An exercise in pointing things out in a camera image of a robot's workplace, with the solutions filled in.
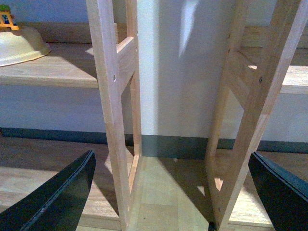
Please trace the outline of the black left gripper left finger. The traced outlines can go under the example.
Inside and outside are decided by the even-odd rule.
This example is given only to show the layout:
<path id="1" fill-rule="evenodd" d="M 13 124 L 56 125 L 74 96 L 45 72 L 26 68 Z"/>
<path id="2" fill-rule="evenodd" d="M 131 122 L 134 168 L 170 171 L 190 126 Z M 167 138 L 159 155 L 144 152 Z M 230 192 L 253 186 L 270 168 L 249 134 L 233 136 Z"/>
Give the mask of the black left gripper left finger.
<path id="1" fill-rule="evenodd" d="M 74 231 L 88 199 L 96 158 L 85 152 L 0 214 L 2 231 Z"/>

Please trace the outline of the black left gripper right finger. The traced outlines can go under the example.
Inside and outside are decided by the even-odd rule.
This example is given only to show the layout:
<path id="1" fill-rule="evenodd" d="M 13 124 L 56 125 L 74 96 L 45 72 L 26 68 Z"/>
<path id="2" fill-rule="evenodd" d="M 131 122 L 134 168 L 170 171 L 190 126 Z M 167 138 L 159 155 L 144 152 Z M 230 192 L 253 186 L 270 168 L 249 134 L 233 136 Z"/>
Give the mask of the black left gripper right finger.
<path id="1" fill-rule="evenodd" d="M 308 229 L 308 183 L 253 152 L 248 162 L 257 194 L 277 231 Z"/>

